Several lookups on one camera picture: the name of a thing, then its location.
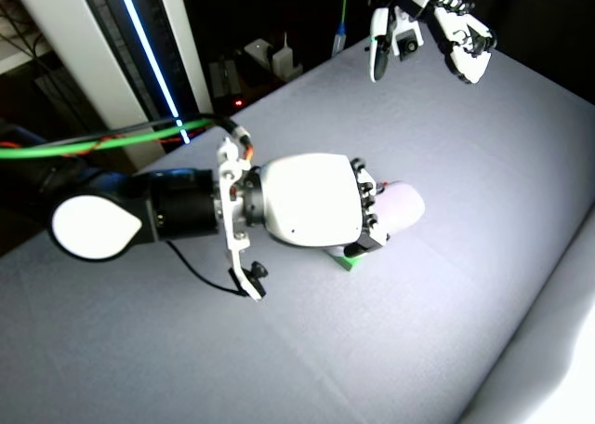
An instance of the gray tablecloth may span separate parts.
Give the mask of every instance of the gray tablecloth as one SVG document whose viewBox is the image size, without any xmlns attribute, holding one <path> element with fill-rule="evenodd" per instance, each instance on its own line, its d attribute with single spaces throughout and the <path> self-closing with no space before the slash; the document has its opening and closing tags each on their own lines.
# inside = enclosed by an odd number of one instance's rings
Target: gray tablecloth
<svg viewBox="0 0 595 424">
<path fill-rule="evenodd" d="M 595 108 L 500 54 L 465 86 L 428 41 L 373 85 L 359 44 L 237 119 L 256 164 L 362 156 L 425 217 L 353 273 L 253 232 L 259 304 L 163 244 L 86 264 L 39 235 L 0 260 L 1 422 L 453 422 L 595 194 Z M 214 167 L 221 137 L 153 168 Z M 221 237 L 179 246 L 229 282 Z"/>
</svg>

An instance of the green cable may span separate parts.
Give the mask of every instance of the green cable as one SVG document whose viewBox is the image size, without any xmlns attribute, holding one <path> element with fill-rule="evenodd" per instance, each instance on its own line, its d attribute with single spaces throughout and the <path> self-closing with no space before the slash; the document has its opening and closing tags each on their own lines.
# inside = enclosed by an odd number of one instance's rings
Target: green cable
<svg viewBox="0 0 595 424">
<path fill-rule="evenodd" d="M 109 150 L 110 148 L 120 148 L 127 145 L 134 145 L 135 143 L 168 138 L 179 134 L 179 131 L 182 129 L 192 131 L 193 129 L 203 128 L 210 123 L 211 121 L 207 119 L 193 120 L 182 126 L 171 126 L 170 128 L 162 129 L 161 131 L 156 131 L 154 133 L 139 134 L 128 138 L 110 139 L 99 144 L 97 140 L 90 140 L 88 142 L 79 142 L 55 147 L 0 149 L 0 159 L 34 159 L 41 157 L 56 157 L 64 154 L 76 154 L 78 152 L 86 151 Z M 109 131 L 106 132 L 106 137 L 109 137 Z"/>
<path fill-rule="evenodd" d="M 345 22 L 345 14 L 347 13 L 347 0 L 343 0 L 343 13 L 341 14 L 341 22 Z"/>
</svg>

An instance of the white shelf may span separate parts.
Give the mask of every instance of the white shelf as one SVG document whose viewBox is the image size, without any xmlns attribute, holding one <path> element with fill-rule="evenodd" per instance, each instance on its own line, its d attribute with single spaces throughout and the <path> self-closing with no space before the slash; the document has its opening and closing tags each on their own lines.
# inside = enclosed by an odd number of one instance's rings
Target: white shelf
<svg viewBox="0 0 595 424">
<path fill-rule="evenodd" d="M 30 33 L 26 35 L 25 38 L 27 39 L 27 43 L 32 45 L 38 34 L 39 33 Z M 27 50 L 27 46 L 23 44 L 22 40 L 17 38 L 11 41 Z M 46 41 L 39 42 L 35 48 L 37 56 L 39 57 L 46 54 L 50 50 L 52 50 L 52 48 Z M 25 64 L 32 59 L 33 58 L 29 54 L 26 54 L 22 50 L 19 50 L 6 41 L 0 41 L 0 74 L 7 73 L 8 71 L 18 68 L 22 64 Z"/>
</svg>

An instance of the led light strip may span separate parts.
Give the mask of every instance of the led light strip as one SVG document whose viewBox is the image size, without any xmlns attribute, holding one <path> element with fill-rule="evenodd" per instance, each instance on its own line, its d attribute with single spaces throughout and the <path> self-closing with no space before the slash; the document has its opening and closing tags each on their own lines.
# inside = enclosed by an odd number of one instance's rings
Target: led light strip
<svg viewBox="0 0 595 424">
<path fill-rule="evenodd" d="M 169 92 L 169 88 L 167 87 L 167 83 L 165 82 L 164 75 L 161 73 L 161 69 L 159 68 L 159 64 L 157 63 L 157 59 L 155 58 L 155 54 L 152 52 L 151 45 L 149 44 L 149 39 L 147 38 L 147 34 L 142 27 L 142 23 L 140 22 L 139 14 L 137 13 L 136 8 L 134 7 L 134 3 L 132 0 L 124 0 L 124 5 L 126 6 L 126 10 L 130 19 L 132 20 L 132 24 L 134 25 L 135 31 L 137 31 L 137 35 L 139 36 L 140 43 L 142 44 L 142 48 L 145 51 L 145 55 L 147 59 L 149 59 L 149 63 L 151 64 L 151 68 L 153 73 L 155 74 L 155 78 L 159 83 L 159 87 L 161 88 L 161 92 L 163 92 L 165 101 L 167 101 L 167 106 L 169 107 L 169 111 L 173 117 L 179 117 L 178 108 L 176 108 L 176 103 L 171 97 L 171 93 Z M 177 126 L 182 126 L 181 120 L 176 121 Z M 186 130 L 182 129 L 180 131 L 182 138 L 184 139 L 184 143 L 190 143 L 190 139 L 188 138 L 188 134 Z"/>
</svg>

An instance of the gray table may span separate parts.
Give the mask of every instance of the gray table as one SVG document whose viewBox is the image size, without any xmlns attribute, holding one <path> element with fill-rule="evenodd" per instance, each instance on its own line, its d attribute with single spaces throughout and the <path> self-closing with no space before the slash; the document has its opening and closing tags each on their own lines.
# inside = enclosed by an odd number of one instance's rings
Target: gray table
<svg viewBox="0 0 595 424">
<path fill-rule="evenodd" d="M 109 263 L 45 234 L 0 260 L 0 421 L 449 423 L 534 301 L 595 194 L 595 108 L 495 54 L 477 86 L 429 41 L 373 85 L 359 44 L 247 108 L 256 164 L 362 156 L 425 217 L 344 272 L 252 233 L 256 304 L 163 244 Z M 214 131 L 153 168 L 213 167 Z M 179 242 L 228 283 L 222 238 Z"/>
</svg>

